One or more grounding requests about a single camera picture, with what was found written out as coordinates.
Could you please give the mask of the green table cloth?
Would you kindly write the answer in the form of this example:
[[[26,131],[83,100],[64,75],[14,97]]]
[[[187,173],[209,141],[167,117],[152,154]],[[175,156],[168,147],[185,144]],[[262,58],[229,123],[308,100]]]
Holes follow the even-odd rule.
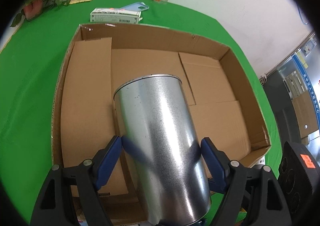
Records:
[[[25,22],[1,52],[1,201],[12,204],[16,225],[27,224],[51,167],[50,124],[57,77],[72,36],[97,7],[144,2],[143,23],[190,32],[228,45],[244,68],[267,130],[266,163],[274,173],[282,157],[277,124],[260,81],[240,46],[221,22],[193,9],[152,0],[92,0],[56,7]]]

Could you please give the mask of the brown cardboard box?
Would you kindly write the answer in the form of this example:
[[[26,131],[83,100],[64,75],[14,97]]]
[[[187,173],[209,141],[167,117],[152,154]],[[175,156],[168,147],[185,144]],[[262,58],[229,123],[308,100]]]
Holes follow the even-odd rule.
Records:
[[[209,209],[200,143],[245,167],[271,147],[259,84],[203,36],[133,24],[80,25],[55,89],[53,162],[72,167],[115,135],[124,148],[98,194],[114,225],[188,225]]]

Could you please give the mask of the silver metal tin can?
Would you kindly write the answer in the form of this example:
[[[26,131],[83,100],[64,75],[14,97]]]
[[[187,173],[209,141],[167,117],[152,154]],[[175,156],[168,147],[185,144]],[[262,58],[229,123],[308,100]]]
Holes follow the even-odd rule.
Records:
[[[200,145],[181,80],[148,75],[113,96],[130,176],[153,225],[191,225],[210,209]]]

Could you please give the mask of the white rectangular carton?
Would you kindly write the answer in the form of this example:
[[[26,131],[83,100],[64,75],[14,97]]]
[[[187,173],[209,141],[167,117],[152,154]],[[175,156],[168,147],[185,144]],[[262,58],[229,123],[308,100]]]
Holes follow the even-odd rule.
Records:
[[[95,8],[90,13],[90,22],[138,24],[141,12],[119,8]]]

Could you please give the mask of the light blue phone case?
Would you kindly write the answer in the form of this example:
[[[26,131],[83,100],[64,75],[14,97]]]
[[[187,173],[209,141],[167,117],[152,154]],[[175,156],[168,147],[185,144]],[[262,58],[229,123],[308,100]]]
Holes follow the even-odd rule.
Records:
[[[143,12],[143,11],[147,11],[149,9],[149,6],[143,2],[135,2],[133,4],[121,7],[121,9],[135,11],[135,12]]]

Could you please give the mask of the glass door with blue strip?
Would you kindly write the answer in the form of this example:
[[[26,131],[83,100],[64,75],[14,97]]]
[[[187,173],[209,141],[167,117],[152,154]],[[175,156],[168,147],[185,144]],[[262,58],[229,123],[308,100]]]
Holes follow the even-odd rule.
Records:
[[[314,31],[267,74],[263,88],[282,145],[308,145],[319,137],[319,39]]]

